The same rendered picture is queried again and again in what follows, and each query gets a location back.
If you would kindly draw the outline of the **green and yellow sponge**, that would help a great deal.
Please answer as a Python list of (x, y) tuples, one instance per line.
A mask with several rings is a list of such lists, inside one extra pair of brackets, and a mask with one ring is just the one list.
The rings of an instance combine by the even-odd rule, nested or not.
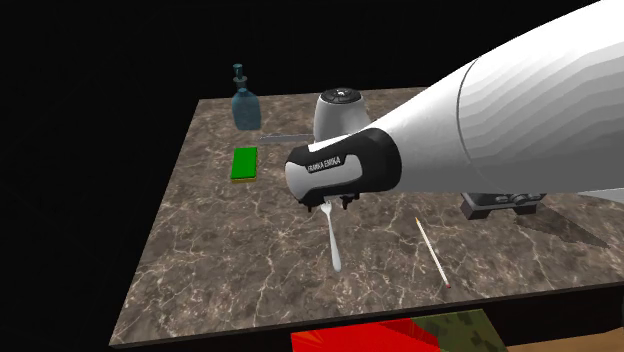
[(230, 180), (232, 183), (253, 182), (257, 178), (258, 151), (256, 147), (234, 150)]

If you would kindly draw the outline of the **grey knife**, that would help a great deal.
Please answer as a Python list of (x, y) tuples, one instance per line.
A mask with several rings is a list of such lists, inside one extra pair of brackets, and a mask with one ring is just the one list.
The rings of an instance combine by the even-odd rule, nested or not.
[(262, 135), (258, 139), (259, 144), (272, 143), (298, 143), (309, 142), (314, 139), (313, 134), (267, 134)]

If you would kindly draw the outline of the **silver fork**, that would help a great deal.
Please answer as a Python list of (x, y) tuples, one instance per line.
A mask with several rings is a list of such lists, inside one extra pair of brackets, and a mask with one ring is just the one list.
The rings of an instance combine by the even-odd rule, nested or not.
[(332, 219), (331, 219), (332, 204), (330, 201), (326, 201), (320, 206), (320, 208), (322, 212), (326, 215), (327, 222), (328, 222), (332, 265), (336, 272), (340, 272), (342, 270), (342, 263), (341, 263), (339, 250), (337, 247), (335, 234), (333, 231), (333, 224), (332, 224)]

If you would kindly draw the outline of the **white pencil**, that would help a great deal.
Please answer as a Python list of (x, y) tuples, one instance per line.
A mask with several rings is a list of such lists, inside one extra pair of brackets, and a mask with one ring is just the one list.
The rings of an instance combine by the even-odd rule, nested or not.
[(426, 234), (426, 232), (424, 230), (424, 227), (423, 227), (422, 223), (420, 222), (420, 220), (418, 219), (418, 217), (415, 217), (415, 222), (416, 222), (417, 227), (418, 227), (418, 229), (419, 229), (419, 231), (421, 233), (421, 236), (422, 236), (422, 238), (423, 238), (423, 240), (424, 240), (424, 242), (425, 242), (425, 244), (426, 244), (426, 246), (427, 246), (427, 248), (429, 250), (429, 253), (430, 253), (430, 255), (431, 255), (431, 257), (432, 257), (432, 259), (433, 259), (433, 261), (434, 261), (434, 263), (436, 265), (437, 271), (439, 272), (439, 274), (440, 274), (440, 276), (441, 276), (441, 278), (442, 278), (442, 280), (443, 280), (443, 282), (445, 284), (445, 287), (450, 289), (452, 286), (451, 286), (451, 284), (450, 284), (450, 282), (449, 282), (449, 280), (448, 280), (448, 278), (447, 278), (447, 276), (446, 276), (446, 274), (444, 272), (444, 269), (441, 266), (441, 263), (440, 263), (440, 261), (439, 261), (439, 259), (437, 257), (437, 254), (436, 254), (435, 250), (433, 249), (431, 241), (430, 241), (428, 235)]

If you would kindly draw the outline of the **blue glass soap dispenser bottle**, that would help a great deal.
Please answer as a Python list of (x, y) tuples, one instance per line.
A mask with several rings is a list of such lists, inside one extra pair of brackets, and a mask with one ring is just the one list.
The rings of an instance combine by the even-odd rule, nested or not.
[(243, 73), (243, 65), (233, 65), (233, 82), (237, 91), (232, 98), (232, 114), (239, 130), (260, 130), (261, 111), (257, 96), (247, 87), (247, 77)]

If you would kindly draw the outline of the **black and grey appliance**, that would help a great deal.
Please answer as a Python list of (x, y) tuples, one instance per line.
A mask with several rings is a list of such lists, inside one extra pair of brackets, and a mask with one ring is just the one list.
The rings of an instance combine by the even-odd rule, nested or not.
[(462, 193), (460, 210), (467, 220), (486, 219), (492, 211), (512, 209), (517, 215), (535, 214), (546, 193)]

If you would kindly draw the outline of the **red and camouflage robot stand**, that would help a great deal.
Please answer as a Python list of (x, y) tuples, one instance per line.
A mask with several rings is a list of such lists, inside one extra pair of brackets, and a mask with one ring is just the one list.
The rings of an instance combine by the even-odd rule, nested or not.
[(292, 352), (508, 352), (481, 309), (295, 332)]

